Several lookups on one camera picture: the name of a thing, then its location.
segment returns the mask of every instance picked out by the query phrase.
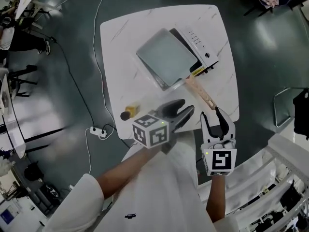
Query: white shirt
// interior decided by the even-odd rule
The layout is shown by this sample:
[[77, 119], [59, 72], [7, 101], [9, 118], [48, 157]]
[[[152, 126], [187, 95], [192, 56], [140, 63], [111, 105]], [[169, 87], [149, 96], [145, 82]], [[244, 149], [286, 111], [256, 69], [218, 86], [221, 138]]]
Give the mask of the white shirt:
[[0, 39], [0, 49], [9, 50], [14, 36], [14, 28], [4, 29]]
[[[124, 159], [140, 149], [140, 145], [133, 146]], [[94, 231], [215, 232], [197, 193], [197, 185], [194, 149], [178, 142], [167, 155], [159, 152], [121, 190]], [[85, 231], [100, 215], [103, 202], [98, 182], [85, 174], [43, 231]]]

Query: bottle cap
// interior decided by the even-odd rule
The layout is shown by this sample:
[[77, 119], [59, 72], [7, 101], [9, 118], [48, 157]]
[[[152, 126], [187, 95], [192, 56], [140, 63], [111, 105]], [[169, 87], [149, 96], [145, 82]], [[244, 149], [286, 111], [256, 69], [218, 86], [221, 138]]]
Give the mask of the bottle cap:
[[130, 118], [131, 113], [129, 111], [124, 111], [120, 114], [120, 117], [123, 121], [126, 121]]

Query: wooden handle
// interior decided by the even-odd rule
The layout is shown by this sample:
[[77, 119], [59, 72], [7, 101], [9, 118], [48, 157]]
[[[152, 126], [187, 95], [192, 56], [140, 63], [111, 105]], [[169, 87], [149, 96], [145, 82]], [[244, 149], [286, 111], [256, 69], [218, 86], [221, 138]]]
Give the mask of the wooden handle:
[[202, 85], [194, 78], [194, 76], [190, 75], [188, 78], [186, 78], [185, 82], [207, 103], [211, 110], [215, 110], [217, 106], [216, 103], [208, 95]]

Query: dark floor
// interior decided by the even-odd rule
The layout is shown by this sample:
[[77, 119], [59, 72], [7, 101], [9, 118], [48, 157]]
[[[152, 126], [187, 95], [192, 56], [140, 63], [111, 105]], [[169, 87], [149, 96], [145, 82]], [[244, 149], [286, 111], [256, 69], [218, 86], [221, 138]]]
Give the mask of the dark floor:
[[[64, 0], [47, 1], [58, 4]], [[62, 14], [51, 12], [51, 17], [44, 16], [38, 22], [44, 26], [41, 32], [54, 36], [63, 46], [95, 124], [102, 127], [112, 121], [103, 106], [101, 80], [92, 52], [93, 20], [98, 3], [99, 0], [70, 0], [63, 5]], [[241, 164], [266, 146], [276, 131], [273, 95], [285, 86], [309, 85], [309, 41], [301, 15], [298, 9], [291, 11], [281, 7], [276, 8], [274, 14], [258, 18], [259, 12], [252, 12], [244, 17], [251, 8], [249, 0], [103, 0], [95, 37], [101, 70], [104, 71], [99, 36], [102, 22], [137, 11], [182, 4], [214, 4], [221, 13], [237, 74], [240, 111], [236, 122], [237, 165]], [[20, 69], [27, 64], [39, 67], [37, 73], [28, 77], [38, 80], [39, 84], [33, 88], [30, 98], [17, 98], [14, 102], [25, 137], [67, 127], [49, 138], [52, 140], [49, 147], [28, 156], [32, 161], [39, 161], [45, 180], [58, 188], [67, 188], [89, 171], [84, 131], [91, 126], [91, 119], [57, 45], [52, 45], [48, 57], [38, 56], [35, 51], [10, 55], [10, 68]], [[110, 108], [107, 90], [105, 95]], [[288, 93], [279, 101], [282, 114], [292, 108], [294, 95]], [[200, 145], [200, 131], [196, 131], [196, 138]], [[128, 150], [117, 133], [106, 141], [89, 134], [88, 142], [94, 176], [119, 163]], [[202, 162], [198, 164], [203, 172]], [[205, 174], [202, 174], [200, 182], [204, 180]]]

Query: black pants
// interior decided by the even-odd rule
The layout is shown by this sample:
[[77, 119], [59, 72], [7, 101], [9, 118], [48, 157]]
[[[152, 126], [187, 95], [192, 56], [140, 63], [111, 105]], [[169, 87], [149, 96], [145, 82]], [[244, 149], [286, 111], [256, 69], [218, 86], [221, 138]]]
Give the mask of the black pants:
[[44, 39], [15, 28], [9, 51], [17, 52], [32, 49], [45, 51], [46, 44]]

